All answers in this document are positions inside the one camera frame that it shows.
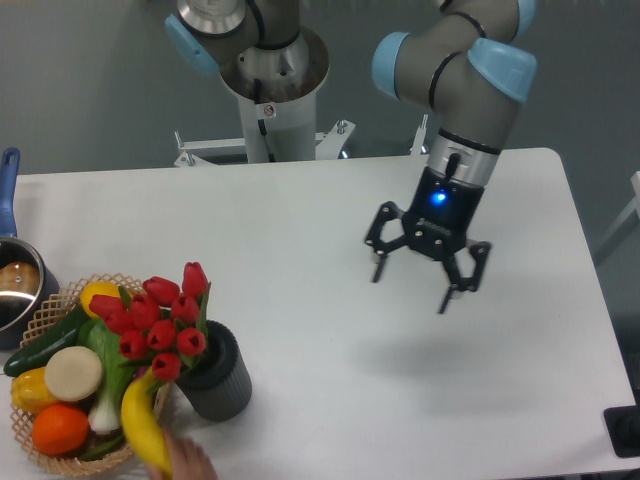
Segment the wicker basket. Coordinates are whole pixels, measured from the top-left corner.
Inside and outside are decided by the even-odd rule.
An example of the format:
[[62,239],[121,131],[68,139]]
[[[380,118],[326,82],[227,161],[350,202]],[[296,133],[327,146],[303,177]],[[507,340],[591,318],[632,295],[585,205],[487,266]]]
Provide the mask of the wicker basket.
[[[142,283],[131,277],[122,274],[116,275],[93,275],[88,279],[81,279],[71,283],[66,289],[60,290],[57,295],[51,295],[49,300],[43,302],[33,320],[29,322],[27,331],[23,335],[20,347],[27,345],[34,338],[38,337],[52,325],[57,323],[67,312],[69,312],[78,302],[80,292],[90,282],[106,281],[125,287],[131,293],[142,292]],[[162,387],[156,396],[154,414],[160,417],[169,395],[170,384]],[[29,460],[49,473],[62,474],[69,477],[80,477],[93,475],[114,468],[133,456],[131,446],[125,443],[119,450],[93,462],[81,462],[75,458],[54,458],[43,455],[36,450],[31,441],[31,428],[35,415],[23,412],[11,404],[12,429],[15,432],[15,439],[22,449],[27,452]]]

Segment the tulip bouquet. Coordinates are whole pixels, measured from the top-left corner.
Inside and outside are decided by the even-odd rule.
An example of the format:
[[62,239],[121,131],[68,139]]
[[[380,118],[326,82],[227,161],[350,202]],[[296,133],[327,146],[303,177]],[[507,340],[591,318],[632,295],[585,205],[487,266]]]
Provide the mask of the tulip bouquet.
[[211,283],[198,262],[184,267],[182,289],[162,277],[142,283],[146,293],[120,297],[94,295],[89,308],[120,336],[128,366],[150,366],[153,390],[193,369],[206,355],[207,302]]

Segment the orange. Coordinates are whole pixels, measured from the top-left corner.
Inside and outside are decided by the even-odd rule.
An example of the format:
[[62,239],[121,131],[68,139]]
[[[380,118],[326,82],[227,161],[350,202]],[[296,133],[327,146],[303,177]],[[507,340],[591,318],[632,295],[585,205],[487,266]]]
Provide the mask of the orange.
[[45,455],[63,455],[80,447],[89,434],[87,414],[73,405],[56,403],[33,422],[33,446]]

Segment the cucumber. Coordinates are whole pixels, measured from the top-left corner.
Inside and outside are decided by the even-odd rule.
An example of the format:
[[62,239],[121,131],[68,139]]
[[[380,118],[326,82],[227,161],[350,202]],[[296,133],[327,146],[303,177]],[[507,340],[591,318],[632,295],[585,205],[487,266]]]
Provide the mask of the cucumber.
[[14,353],[4,364],[5,375],[17,377],[46,366],[54,353],[76,344],[78,332],[87,320],[89,316],[82,306],[76,305],[53,327]]
[[116,451],[124,443],[124,433],[121,433],[113,440],[103,442],[87,453],[78,457],[81,462],[93,462],[94,460],[100,460],[105,455]]

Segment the gray floor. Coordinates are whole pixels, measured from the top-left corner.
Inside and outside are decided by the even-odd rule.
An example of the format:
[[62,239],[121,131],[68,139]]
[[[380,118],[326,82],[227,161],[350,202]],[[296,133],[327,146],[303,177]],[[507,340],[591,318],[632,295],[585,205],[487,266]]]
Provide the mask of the gray floor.
[[[429,28],[437,9],[425,0],[302,3],[304,23],[331,55],[318,128],[346,118],[357,124],[354,155],[403,153],[423,112],[374,89],[371,56],[388,32]],[[170,167],[176,129],[185,141],[241,136],[219,79],[187,69],[165,37],[172,7],[0,1],[0,146],[23,151],[22,173]],[[640,170],[640,2],[539,0],[516,46],[537,56],[539,72],[508,147],[561,154],[593,247],[631,200],[629,179]],[[625,359],[640,352],[639,239],[637,229],[598,268]]]

